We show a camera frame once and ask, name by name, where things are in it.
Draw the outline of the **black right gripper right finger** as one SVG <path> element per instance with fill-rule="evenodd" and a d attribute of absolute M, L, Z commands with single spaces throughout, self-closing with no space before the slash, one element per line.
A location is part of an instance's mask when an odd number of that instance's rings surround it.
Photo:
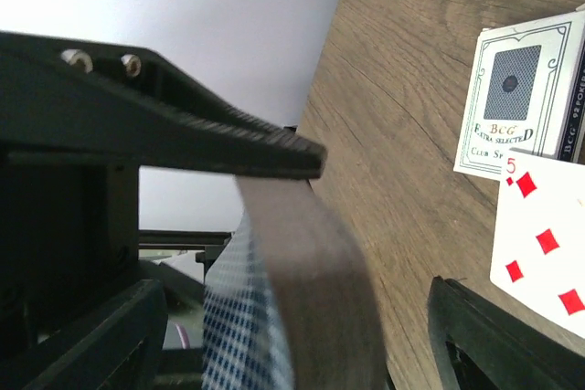
<path fill-rule="evenodd" d="M 584 357 L 454 279 L 435 277 L 431 349 L 444 389 L 582 389 Z"/>

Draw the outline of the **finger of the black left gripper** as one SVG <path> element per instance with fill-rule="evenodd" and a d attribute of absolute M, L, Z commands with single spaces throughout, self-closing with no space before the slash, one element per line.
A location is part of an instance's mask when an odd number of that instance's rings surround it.
<path fill-rule="evenodd" d="M 305 180 L 325 148 L 241 111 L 152 50 L 1 36 L 1 157 Z"/>

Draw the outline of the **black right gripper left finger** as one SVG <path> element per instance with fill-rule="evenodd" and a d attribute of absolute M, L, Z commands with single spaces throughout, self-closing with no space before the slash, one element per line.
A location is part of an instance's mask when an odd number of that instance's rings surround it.
<path fill-rule="evenodd" d="M 164 288 L 140 280 L 1 363 L 3 389 L 150 389 L 167 325 Z"/>

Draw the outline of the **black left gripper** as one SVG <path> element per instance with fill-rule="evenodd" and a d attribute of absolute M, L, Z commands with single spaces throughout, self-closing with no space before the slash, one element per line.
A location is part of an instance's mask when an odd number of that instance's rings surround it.
<path fill-rule="evenodd" d="M 1 145 L 1 342 L 91 330 L 138 253 L 139 163 L 115 153 Z"/>

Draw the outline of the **five of diamonds card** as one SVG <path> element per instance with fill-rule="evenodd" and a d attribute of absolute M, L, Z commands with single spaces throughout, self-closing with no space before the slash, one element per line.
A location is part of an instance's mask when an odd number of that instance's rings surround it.
<path fill-rule="evenodd" d="M 583 336 L 583 165 L 508 151 L 490 280 L 532 311 Z"/>

